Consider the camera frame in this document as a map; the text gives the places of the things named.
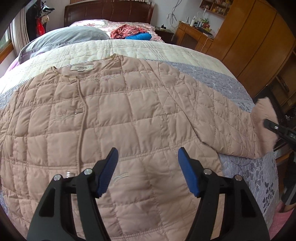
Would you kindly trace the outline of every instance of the electrical cable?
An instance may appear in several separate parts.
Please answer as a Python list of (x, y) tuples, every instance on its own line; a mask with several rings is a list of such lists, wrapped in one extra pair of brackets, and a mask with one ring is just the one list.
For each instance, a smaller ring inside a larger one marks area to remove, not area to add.
[(173, 9), (172, 9), (172, 13), (168, 14), (168, 17), (167, 17), (167, 23), (168, 23), (168, 19), (170, 19), (170, 26), (171, 26), (172, 28), (175, 28), (175, 27), (173, 26), (173, 24), (174, 24), (174, 21), (177, 21), (177, 18), (176, 18), (176, 16), (175, 16), (175, 10), (176, 10), (177, 6), (180, 5), (181, 2), (182, 2), (182, 0), (178, 0), (177, 3), (176, 3), (176, 6), (173, 7)]
[[(209, 38), (207, 38), (207, 40), (208, 40), (208, 39), (209, 39)], [(205, 44), (207, 43), (207, 40), (205, 41)], [(204, 46), (205, 46), (205, 44), (204, 44)], [(203, 46), (203, 47), (204, 47), (204, 46)], [(203, 49), (203, 47), (202, 47), (202, 49)], [(202, 53), (202, 49), (201, 49), (201, 51), (200, 51), (201, 53)]]

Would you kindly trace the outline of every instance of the blue gripper pad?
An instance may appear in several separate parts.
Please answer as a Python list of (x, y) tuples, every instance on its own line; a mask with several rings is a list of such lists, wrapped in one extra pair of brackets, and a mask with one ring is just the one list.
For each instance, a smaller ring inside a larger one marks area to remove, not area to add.
[(118, 163), (118, 150), (116, 148), (113, 148), (113, 151), (111, 152), (111, 154), (108, 155), (107, 158), (108, 160), (99, 176), (99, 188), (97, 190), (97, 194), (99, 197), (107, 192), (114, 170)]
[(200, 193), (198, 187), (198, 177), (194, 173), (189, 159), (190, 157), (188, 156), (187, 152), (183, 147), (181, 147), (178, 151), (178, 161), (190, 192), (192, 192), (194, 196), (197, 197)]

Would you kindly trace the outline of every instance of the white wall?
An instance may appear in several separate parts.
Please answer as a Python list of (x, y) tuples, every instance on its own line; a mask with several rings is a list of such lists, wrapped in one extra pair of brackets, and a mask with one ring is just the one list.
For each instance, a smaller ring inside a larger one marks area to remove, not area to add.
[(8, 67), (11, 65), (11, 63), (15, 60), (15, 52), (11, 51), (9, 55), (0, 63), (0, 78), (5, 74)]
[(46, 0), (48, 7), (54, 7), (55, 10), (49, 16), (49, 22), (46, 25), (46, 31), (51, 31), (57, 28), (64, 27), (64, 11), (65, 6), (70, 3), (70, 0)]
[[(155, 3), (153, 10), (153, 15), (151, 19), (151, 25), (160, 27), (161, 25), (166, 26), (169, 29), (172, 29), (170, 21), (167, 21), (168, 14), (172, 13), (173, 7), (177, 4), (178, 0), (151, 0)], [(177, 21), (173, 23), (173, 27), (177, 27), (179, 21), (182, 20), (182, 14), (184, 7), (186, 6), (188, 0), (182, 0), (180, 5), (175, 10), (175, 16)]]

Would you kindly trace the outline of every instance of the wooden desk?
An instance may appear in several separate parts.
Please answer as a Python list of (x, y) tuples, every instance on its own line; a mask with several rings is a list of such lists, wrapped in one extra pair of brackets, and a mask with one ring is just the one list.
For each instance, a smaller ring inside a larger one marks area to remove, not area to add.
[(181, 22), (174, 36), (174, 42), (176, 45), (206, 53), (213, 40), (195, 27)]

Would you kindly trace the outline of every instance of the clothing label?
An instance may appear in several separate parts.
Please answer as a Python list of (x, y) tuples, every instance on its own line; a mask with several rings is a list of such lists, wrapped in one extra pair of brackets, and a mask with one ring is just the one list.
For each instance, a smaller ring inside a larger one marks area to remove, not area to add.
[(91, 64), (91, 65), (75, 65), (75, 66), (72, 66), (70, 71), (73, 71), (73, 70), (78, 70), (78, 71), (87, 71), (87, 70), (92, 70), (94, 69), (94, 65)]

